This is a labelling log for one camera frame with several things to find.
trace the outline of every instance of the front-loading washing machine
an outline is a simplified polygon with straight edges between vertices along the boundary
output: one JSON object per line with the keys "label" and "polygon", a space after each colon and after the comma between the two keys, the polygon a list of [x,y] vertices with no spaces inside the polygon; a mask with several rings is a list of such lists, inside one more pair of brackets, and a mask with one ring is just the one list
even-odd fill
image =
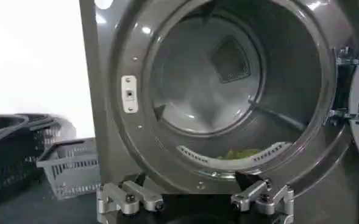
{"label": "front-loading washing machine", "polygon": [[294,189],[295,223],[359,220],[359,1],[80,1],[104,183]]}

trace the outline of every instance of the plastic basket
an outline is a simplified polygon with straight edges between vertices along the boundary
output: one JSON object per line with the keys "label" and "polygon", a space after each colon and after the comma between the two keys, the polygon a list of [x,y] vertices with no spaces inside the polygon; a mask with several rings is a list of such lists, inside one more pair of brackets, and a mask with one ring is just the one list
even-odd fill
{"label": "plastic basket", "polygon": [[44,149],[48,149],[60,133],[60,124],[48,114],[20,114],[29,118],[27,127],[34,133],[36,141],[36,150],[43,153]]}
{"label": "plastic basket", "polygon": [[0,202],[30,185],[42,172],[35,167],[39,152],[26,116],[0,115]]}
{"label": "plastic basket", "polygon": [[37,160],[58,199],[96,192],[101,176],[95,138],[56,142]]}

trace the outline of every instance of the dark floor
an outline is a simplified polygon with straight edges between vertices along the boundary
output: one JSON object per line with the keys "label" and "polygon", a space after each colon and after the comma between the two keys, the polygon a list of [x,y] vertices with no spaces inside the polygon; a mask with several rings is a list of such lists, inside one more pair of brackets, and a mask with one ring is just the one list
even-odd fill
{"label": "dark floor", "polygon": [[97,224],[96,196],[57,200],[43,179],[0,205],[0,224]]}

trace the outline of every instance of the gray plastic basket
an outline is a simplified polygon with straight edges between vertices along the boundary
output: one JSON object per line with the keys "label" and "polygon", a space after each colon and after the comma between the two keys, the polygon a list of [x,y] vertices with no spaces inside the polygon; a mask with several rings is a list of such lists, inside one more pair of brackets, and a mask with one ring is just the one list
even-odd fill
{"label": "gray plastic basket", "polygon": [[95,138],[56,142],[37,160],[58,199],[96,192],[101,176]]}

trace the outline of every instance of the bolt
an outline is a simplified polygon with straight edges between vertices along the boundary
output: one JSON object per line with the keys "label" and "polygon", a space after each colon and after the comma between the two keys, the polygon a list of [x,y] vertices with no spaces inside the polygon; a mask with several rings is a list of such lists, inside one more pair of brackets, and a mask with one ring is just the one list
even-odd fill
{"label": "bolt", "polygon": [[235,211],[240,211],[240,204],[234,201],[232,202],[232,208]]}
{"label": "bolt", "polygon": [[199,189],[199,190],[204,190],[204,189],[205,189],[204,182],[202,182],[202,181],[198,182],[197,189]]}
{"label": "bolt", "polygon": [[132,194],[128,194],[125,196],[126,203],[132,203],[136,201],[136,197]]}
{"label": "bolt", "polygon": [[164,210],[164,208],[165,208],[164,202],[162,202],[162,201],[156,202],[156,205],[155,205],[156,211],[160,212],[160,211]]}
{"label": "bolt", "polygon": [[270,201],[270,195],[268,195],[268,194],[261,194],[260,198],[265,202]]}
{"label": "bolt", "polygon": [[271,190],[271,180],[270,179],[265,179],[266,185],[267,185],[267,189],[270,191]]}

